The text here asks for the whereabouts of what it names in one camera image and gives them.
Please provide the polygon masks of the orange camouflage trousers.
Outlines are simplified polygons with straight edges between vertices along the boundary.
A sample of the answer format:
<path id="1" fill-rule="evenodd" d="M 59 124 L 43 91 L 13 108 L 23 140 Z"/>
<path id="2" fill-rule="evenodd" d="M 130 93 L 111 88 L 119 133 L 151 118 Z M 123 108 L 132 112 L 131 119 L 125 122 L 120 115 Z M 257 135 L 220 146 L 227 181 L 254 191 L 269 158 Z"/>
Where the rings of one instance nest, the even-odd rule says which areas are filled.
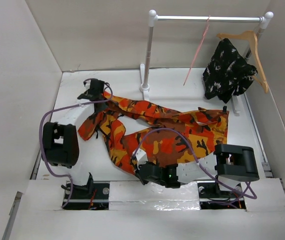
<path id="1" fill-rule="evenodd" d="M 228 138 L 229 111 L 205 109 L 179 112 L 145 100 L 111 96 L 104 92 L 106 109 L 89 116 L 78 134 L 87 141 L 100 131 L 111 162 L 134 175 L 136 148 L 149 162 L 166 167 L 203 158 Z"/>

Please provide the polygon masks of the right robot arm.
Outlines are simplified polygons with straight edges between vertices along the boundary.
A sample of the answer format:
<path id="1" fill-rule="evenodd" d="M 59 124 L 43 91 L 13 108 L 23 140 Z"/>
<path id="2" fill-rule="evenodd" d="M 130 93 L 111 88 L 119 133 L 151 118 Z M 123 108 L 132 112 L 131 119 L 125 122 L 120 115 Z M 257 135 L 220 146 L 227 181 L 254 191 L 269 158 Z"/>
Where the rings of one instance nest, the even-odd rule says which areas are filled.
<path id="1" fill-rule="evenodd" d="M 148 182 L 178 189 L 208 177 L 216 183 L 213 190 L 225 197 L 241 182 L 250 183 L 260 179 L 254 150 L 248 146 L 219 144 L 209 155 L 187 163 L 175 163 L 160 167 L 148 161 L 147 153 L 138 149 L 132 158 L 137 161 L 135 175 L 142 184 Z"/>

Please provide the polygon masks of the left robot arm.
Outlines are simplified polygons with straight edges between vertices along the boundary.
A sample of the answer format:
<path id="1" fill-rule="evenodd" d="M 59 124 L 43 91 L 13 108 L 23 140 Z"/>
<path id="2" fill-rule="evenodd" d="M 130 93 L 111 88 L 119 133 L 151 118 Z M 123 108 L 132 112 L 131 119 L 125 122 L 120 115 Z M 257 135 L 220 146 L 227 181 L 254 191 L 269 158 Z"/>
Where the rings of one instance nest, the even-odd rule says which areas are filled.
<path id="1" fill-rule="evenodd" d="M 83 82 L 85 91 L 74 105 L 55 109 L 67 112 L 56 121 L 42 124 L 41 156 L 46 168 L 56 178 L 69 178 L 73 188 L 82 198 L 94 193 L 91 174 L 80 160 L 78 129 L 89 117 L 97 117 L 107 108 L 108 97 L 104 91 L 110 88 L 107 82 L 89 78 Z"/>

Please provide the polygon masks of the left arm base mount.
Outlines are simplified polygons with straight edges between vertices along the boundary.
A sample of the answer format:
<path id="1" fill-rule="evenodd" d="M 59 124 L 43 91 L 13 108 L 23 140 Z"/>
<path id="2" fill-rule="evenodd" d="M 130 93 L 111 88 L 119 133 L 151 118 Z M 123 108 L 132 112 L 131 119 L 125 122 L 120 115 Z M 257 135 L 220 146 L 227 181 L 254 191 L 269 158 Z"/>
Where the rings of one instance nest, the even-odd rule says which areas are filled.
<path id="1" fill-rule="evenodd" d="M 92 189 L 74 185 L 69 202 L 63 207 L 64 210 L 109 210 L 110 182 L 94 181 Z"/>

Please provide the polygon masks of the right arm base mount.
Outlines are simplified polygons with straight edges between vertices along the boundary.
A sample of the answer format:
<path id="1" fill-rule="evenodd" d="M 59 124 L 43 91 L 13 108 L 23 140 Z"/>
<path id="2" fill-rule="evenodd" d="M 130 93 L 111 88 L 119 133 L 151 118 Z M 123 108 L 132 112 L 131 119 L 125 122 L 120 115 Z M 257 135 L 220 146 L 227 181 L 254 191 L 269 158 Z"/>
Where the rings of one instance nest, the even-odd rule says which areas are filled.
<path id="1" fill-rule="evenodd" d="M 201 210 L 246 209 L 243 198 L 232 191 L 221 191 L 214 181 L 198 181 L 197 187 Z"/>

